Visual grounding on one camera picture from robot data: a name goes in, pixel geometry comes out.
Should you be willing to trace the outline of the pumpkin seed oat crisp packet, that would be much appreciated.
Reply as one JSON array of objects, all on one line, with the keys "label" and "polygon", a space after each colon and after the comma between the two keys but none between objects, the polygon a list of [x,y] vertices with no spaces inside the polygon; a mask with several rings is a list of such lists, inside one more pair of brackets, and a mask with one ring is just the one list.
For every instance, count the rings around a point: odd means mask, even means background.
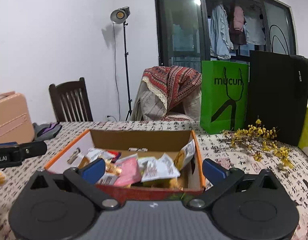
[{"label": "pumpkin seed oat crisp packet", "polygon": [[174,159],[174,165],[178,171],[181,171],[193,158],[196,152],[196,145],[192,139],[177,154]]}]

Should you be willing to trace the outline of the white silver snack packet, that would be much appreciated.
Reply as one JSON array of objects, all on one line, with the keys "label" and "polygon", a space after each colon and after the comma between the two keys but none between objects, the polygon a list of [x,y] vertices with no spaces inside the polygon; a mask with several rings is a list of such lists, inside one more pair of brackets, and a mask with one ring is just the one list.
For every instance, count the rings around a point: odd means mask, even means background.
[{"label": "white silver snack packet", "polygon": [[164,153],[159,159],[150,159],[145,164],[141,182],[174,179],[180,176],[179,170],[175,167],[173,160]]}]

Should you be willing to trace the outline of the pink hard suitcase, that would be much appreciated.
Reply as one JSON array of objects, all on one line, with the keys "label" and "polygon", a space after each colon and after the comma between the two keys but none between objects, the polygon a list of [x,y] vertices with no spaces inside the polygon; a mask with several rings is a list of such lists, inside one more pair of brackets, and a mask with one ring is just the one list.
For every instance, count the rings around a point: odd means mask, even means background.
[{"label": "pink hard suitcase", "polygon": [[25,96],[14,91],[0,93],[0,144],[31,142],[34,135]]}]

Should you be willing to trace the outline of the grey purple pouch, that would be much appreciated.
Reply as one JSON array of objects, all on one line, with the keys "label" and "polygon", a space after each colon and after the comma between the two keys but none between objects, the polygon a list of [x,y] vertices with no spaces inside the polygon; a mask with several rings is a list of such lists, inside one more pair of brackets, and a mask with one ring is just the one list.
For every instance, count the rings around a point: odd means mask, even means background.
[{"label": "grey purple pouch", "polygon": [[34,141],[46,141],[54,139],[62,129],[62,125],[58,122],[41,124],[33,123]]}]

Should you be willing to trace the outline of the calligraphy print tablecloth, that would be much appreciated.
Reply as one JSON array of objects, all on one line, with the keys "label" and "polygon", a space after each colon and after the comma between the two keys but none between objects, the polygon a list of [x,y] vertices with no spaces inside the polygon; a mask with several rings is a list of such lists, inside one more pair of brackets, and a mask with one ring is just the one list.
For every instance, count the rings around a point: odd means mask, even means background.
[{"label": "calligraphy print tablecloth", "polygon": [[18,167],[4,169],[7,177],[0,187],[0,239],[15,239],[8,223],[11,205],[21,192],[30,176],[43,167],[52,157],[87,129],[104,131],[191,131],[196,133],[203,159],[210,158],[225,168],[237,167],[245,173],[255,174],[268,168],[285,187],[296,202],[300,220],[293,239],[308,239],[308,157],[297,147],[286,146],[282,154],[252,152],[249,146],[244,150],[232,142],[221,142],[221,136],[208,135],[198,122],[190,121],[105,121],[64,122],[55,139],[46,142],[48,151],[41,157],[23,161]]}]

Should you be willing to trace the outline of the yellow dried flower branch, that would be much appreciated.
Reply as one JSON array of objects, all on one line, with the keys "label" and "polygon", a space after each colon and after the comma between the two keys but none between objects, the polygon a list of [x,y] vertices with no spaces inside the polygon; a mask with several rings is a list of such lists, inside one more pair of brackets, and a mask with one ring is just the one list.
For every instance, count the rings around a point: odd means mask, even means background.
[{"label": "yellow dried flower branch", "polygon": [[230,148],[241,148],[246,154],[252,156],[255,161],[260,162],[264,156],[275,157],[280,161],[281,169],[293,169],[294,165],[290,159],[291,148],[276,140],[276,128],[266,129],[260,119],[248,128],[236,131],[222,132],[221,142]]}]

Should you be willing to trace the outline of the red cardboard snack box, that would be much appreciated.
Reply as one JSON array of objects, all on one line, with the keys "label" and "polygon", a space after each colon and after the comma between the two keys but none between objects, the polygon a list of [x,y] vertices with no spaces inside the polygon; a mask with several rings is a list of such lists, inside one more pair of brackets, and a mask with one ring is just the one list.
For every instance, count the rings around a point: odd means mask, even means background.
[{"label": "red cardboard snack box", "polygon": [[117,187],[98,185],[98,189],[109,194],[123,204],[127,200],[165,200],[173,197],[198,196],[205,189],[202,173],[202,157],[194,131],[102,131],[87,129],[56,154],[45,165],[51,173],[63,173],[70,164],[68,159],[75,152],[86,153],[89,148],[120,152],[122,157],[134,154],[135,148],[142,148],[139,157],[160,158],[163,154],[174,159],[189,142],[195,145],[192,160],[180,172],[178,188],[131,186]]}]

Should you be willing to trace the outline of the pink snack packet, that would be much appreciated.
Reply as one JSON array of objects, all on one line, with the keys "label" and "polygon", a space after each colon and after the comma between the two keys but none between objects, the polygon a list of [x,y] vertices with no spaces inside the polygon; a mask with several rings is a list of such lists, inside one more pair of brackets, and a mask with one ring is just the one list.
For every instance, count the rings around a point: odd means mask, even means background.
[{"label": "pink snack packet", "polygon": [[137,158],[132,157],[121,162],[117,161],[115,165],[121,169],[121,173],[116,179],[114,186],[125,187],[141,181],[142,175]]}]

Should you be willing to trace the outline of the dark wooden chair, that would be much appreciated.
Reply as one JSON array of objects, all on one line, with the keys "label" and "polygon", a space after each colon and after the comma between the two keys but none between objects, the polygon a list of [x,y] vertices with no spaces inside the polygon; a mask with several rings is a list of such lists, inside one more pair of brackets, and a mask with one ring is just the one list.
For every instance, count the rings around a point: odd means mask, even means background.
[{"label": "dark wooden chair", "polygon": [[49,86],[49,95],[57,122],[93,121],[85,79]]}]

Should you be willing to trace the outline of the green mucun paper bag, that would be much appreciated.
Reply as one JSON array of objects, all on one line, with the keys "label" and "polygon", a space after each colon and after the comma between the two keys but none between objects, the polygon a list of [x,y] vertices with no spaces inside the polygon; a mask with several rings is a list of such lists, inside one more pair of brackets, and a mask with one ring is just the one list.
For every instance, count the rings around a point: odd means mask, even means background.
[{"label": "green mucun paper bag", "polygon": [[244,127],[248,70],[249,66],[244,63],[202,62],[200,126],[208,134]]}]

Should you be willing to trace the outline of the black paper bag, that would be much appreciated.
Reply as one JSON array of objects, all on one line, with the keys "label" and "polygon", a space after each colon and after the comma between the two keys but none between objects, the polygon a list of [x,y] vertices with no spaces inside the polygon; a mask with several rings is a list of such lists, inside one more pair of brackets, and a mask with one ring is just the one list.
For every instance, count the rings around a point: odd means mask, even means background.
[{"label": "black paper bag", "polygon": [[257,119],[275,128],[277,140],[297,146],[308,100],[308,59],[300,55],[252,50],[245,124]]}]

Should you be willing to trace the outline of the chair with red patterned cloth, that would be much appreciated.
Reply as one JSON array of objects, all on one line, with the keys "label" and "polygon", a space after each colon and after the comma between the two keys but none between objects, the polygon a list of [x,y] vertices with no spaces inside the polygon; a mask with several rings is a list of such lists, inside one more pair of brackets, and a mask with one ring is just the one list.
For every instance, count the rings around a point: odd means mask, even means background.
[{"label": "chair with red patterned cloth", "polygon": [[200,120],[202,74],[181,66],[144,70],[131,121]]}]

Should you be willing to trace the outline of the hanging clothes on balcony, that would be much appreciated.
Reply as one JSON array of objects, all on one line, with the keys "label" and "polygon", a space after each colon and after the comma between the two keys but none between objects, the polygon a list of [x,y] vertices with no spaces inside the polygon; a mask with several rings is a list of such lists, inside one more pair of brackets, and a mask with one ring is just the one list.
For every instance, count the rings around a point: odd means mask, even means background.
[{"label": "hanging clothes on balcony", "polygon": [[248,1],[215,1],[208,16],[210,56],[230,60],[266,48],[262,9]]}]

